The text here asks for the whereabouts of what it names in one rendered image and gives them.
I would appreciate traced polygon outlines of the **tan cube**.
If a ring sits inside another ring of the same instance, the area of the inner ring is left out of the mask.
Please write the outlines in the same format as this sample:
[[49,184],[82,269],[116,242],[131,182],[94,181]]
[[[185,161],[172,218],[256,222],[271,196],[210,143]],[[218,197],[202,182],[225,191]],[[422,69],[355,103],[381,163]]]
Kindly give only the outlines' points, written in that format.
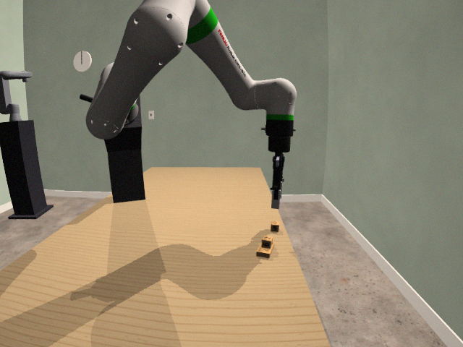
[[271,231],[279,232],[279,222],[271,221]]
[[273,243],[273,237],[272,236],[264,236],[262,239],[262,248],[267,248],[270,249]]

